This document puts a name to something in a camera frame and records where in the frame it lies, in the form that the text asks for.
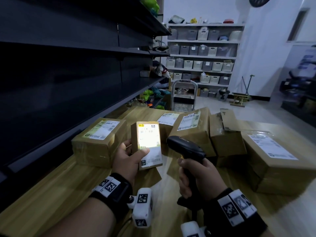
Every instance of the white shelf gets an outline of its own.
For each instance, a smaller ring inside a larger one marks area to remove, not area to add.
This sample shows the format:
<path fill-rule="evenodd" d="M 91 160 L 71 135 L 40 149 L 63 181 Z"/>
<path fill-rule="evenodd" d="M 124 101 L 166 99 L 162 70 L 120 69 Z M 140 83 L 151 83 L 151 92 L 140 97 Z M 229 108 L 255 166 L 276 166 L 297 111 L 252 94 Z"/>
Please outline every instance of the white shelf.
<path fill-rule="evenodd" d="M 179 82 L 181 84 L 190 84 L 190 82 Z M 221 84 L 215 84 L 215 83 L 201 83 L 201 82 L 196 82 L 198 85 L 201 86 L 217 86 L 217 87 L 227 87 L 228 85 L 221 85 Z"/>
<path fill-rule="evenodd" d="M 234 26 L 234 27 L 244 27 L 245 24 L 236 24 L 236 23 L 198 23 L 198 24 L 167 24 L 170 26 Z"/>
<path fill-rule="evenodd" d="M 240 41 L 200 41 L 200 40 L 167 40 L 168 42 L 193 42 L 193 43 L 221 43 L 221 44 L 239 44 Z"/>
<path fill-rule="evenodd" d="M 204 59 L 230 59 L 235 60 L 235 57 L 225 57 L 225 56 L 208 56 L 208 55 L 175 55 L 171 54 L 170 56 L 176 57 L 189 57 L 189 58 L 204 58 Z"/>
<path fill-rule="evenodd" d="M 214 72 L 214 73 L 223 73 L 223 74 L 231 74 L 233 73 L 232 71 L 203 71 L 203 70 L 197 70 L 197 69 L 188 69 L 188 68 L 169 68 L 167 67 L 168 70 L 179 70 L 179 71 L 198 71 L 198 72 Z"/>

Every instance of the white floor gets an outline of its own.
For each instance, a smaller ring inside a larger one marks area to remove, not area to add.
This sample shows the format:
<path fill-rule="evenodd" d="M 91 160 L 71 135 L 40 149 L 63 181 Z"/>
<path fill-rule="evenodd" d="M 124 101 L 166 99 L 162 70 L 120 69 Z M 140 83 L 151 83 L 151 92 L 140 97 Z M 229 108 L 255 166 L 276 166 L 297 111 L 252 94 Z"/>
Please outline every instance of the white floor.
<path fill-rule="evenodd" d="M 282 109 L 280 107 L 282 96 L 274 96 L 269 102 L 253 100 L 247 102 L 245 107 L 232 106 L 228 101 L 221 102 L 217 99 L 198 96 L 195 109 L 208 107 L 211 114 L 218 113 L 220 108 L 233 109 L 237 119 L 288 126 L 316 144 L 316 128 Z"/>

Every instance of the black handheld scanner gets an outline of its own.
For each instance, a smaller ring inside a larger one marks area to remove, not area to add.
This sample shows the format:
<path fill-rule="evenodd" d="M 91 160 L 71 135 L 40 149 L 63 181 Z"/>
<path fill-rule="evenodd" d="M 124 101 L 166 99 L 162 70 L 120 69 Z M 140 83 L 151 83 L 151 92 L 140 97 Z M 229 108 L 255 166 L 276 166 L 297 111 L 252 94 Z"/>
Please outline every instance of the black handheld scanner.
<path fill-rule="evenodd" d="M 193 159 L 202 164 L 203 159 L 206 157 L 204 151 L 197 144 L 176 135 L 167 138 L 167 145 L 170 149 L 180 153 L 184 159 Z M 202 208 L 203 199 L 197 188 L 195 177 L 187 169 L 184 169 L 184 173 L 189 178 L 192 196 L 188 199 L 180 197 L 177 204 L 190 209 L 192 211 L 192 220 L 196 221 L 197 211 Z"/>

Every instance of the black cable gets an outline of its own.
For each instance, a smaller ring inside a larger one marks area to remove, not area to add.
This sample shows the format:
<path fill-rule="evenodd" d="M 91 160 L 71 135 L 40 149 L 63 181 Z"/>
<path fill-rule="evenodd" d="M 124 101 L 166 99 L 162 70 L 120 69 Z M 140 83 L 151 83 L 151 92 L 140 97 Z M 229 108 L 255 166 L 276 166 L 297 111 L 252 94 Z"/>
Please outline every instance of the black cable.
<path fill-rule="evenodd" d="M 117 237 L 119 236 L 119 234 L 120 234 L 121 230 L 124 228 L 124 226 L 125 226 L 129 221 L 131 221 L 131 220 L 132 220 L 132 217 L 128 218 L 128 219 L 123 223 L 122 227 L 121 227 L 120 230 L 118 231 L 118 234 L 116 235 Z"/>

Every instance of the black wristband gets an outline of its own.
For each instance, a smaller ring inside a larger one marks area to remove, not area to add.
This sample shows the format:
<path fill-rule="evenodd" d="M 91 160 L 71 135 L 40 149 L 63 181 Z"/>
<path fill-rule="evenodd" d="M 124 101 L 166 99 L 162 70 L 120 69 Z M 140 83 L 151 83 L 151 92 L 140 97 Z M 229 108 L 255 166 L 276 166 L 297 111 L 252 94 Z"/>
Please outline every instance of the black wristband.
<path fill-rule="evenodd" d="M 212 236 L 228 236 L 232 234 L 241 236 L 261 235 L 267 229 L 267 225 L 257 213 L 257 209 L 241 192 L 241 195 L 235 199 L 231 198 L 229 194 L 234 194 L 231 188 L 227 188 L 217 198 L 204 204 L 204 225 L 207 226 L 206 229 Z M 227 204 L 223 204 L 221 201 L 223 199 L 227 201 Z M 241 201 L 244 207 L 236 204 L 238 201 Z M 255 211 L 250 209 L 251 213 L 249 214 L 248 212 L 249 215 L 247 215 L 245 209 L 248 207 L 252 207 Z"/>
<path fill-rule="evenodd" d="M 120 174 L 112 173 L 94 189 L 89 198 L 105 203 L 115 215 L 116 222 L 119 222 L 129 211 L 127 202 L 132 194 L 132 185 Z"/>

